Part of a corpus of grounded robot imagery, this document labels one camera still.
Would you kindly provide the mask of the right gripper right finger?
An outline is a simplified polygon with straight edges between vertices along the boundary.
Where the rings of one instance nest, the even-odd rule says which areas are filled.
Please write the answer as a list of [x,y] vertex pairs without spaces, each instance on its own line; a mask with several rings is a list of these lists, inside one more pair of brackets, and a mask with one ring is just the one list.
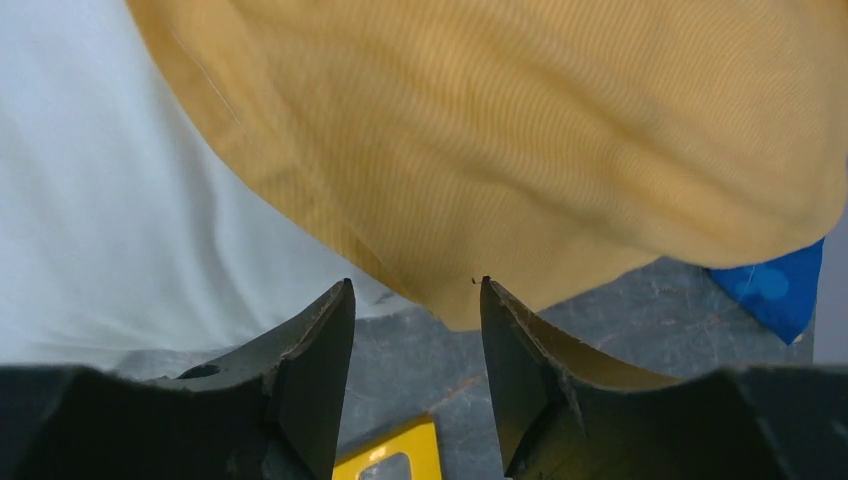
[[618,360],[480,284],[511,479],[843,479],[843,365],[722,367],[680,380]]

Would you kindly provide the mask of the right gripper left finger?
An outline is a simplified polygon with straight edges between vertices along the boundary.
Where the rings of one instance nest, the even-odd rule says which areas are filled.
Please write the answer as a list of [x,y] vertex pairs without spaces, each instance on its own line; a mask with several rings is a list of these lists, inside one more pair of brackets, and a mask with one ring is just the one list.
[[287,322],[176,378],[1,371],[5,479],[328,479],[355,297],[342,280]]

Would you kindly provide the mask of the blue yellow pillowcase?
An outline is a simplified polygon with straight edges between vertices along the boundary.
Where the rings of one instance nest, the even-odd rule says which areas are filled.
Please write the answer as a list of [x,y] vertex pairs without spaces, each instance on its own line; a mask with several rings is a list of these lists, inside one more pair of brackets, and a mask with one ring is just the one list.
[[657,258],[792,342],[847,197],[843,1],[132,1],[255,193],[454,330]]

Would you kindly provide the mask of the white pillow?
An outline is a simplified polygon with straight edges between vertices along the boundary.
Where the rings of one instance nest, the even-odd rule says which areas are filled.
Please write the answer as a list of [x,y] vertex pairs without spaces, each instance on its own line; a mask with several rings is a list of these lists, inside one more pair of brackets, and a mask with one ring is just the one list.
[[121,1],[1,5],[1,360],[103,370],[236,347],[341,278],[409,302],[247,188]]

